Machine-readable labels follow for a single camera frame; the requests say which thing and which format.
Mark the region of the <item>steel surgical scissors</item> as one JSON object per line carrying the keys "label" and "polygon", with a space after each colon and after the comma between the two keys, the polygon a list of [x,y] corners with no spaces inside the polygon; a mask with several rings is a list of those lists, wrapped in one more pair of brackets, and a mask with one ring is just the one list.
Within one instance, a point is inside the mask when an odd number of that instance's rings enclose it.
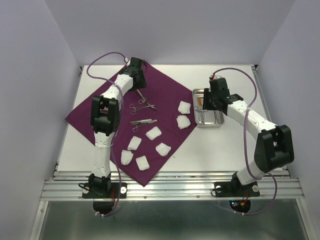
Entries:
{"label": "steel surgical scissors", "polygon": [[153,110],[158,110],[154,105],[151,105],[150,103],[147,102],[147,98],[146,97],[142,97],[139,101],[139,104],[146,104],[147,106],[149,106],[150,108],[152,108]]}

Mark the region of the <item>steel tweezers branded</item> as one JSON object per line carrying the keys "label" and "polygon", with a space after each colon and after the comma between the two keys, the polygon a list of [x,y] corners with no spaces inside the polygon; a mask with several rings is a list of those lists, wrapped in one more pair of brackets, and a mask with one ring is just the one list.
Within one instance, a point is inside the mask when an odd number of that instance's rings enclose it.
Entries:
{"label": "steel tweezers branded", "polygon": [[131,121],[130,124],[138,125],[138,124],[148,123],[150,121],[152,121],[152,119],[142,119],[142,120]]}

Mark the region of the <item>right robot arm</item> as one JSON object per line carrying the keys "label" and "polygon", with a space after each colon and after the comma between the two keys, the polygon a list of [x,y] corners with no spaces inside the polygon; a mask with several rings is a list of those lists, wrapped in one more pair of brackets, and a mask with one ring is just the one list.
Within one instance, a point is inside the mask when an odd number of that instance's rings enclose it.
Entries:
{"label": "right robot arm", "polygon": [[245,168],[237,171],[231,181],[221,184],[222,193],[231,191],[242,195],[248,186],[274,169],[294,161],[291,129],[287,125],[276,125],[252,110],[238,94],[230,94],[223,77],[212,77],[210,87],[204,89],[203,109],[220,111],[243,127],[256,141],[253,161],[245,160]]}

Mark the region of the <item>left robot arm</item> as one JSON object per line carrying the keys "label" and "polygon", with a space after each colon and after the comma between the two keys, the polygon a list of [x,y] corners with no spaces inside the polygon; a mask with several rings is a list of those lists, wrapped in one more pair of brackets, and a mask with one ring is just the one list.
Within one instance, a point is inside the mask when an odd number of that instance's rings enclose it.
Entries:
{"label": "left robot arm", "polygon": [[143,71],[144,61],[132,57],[118,73],[110,87],[91,101],[90,125],[94,133],[93,168],[87,183],[80,183],[85,199],[110,198],[117,184],[111,182],[111,147],[118,131],[123,97],[128,91],[147,87]]}

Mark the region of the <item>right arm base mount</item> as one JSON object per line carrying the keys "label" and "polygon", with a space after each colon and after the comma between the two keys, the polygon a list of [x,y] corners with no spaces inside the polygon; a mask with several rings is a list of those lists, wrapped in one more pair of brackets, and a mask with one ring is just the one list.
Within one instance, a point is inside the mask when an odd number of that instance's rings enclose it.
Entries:
{"label": "right arm base mount", "polygon": [[247,214],[251,209],[250,198],[259,197],[260,191],[257,182],[241,185],[231,181],[220,181],[214,183],[210,194],[217,198],[228,198],[233,211]]}

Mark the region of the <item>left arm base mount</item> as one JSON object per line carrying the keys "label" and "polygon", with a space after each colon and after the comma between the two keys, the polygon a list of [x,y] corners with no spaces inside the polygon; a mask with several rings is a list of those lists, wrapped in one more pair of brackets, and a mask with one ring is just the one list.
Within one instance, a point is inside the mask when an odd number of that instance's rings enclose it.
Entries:
{"label": "left arm base mount", "polygon": [[88,183],[79,183],[82,189],[82,198],[93,200],[92,208],[96,216],[108,217],[115,211],[120,199],[127,198],[128,184],[126,182],[112,182],[110,190],[94,191]]}

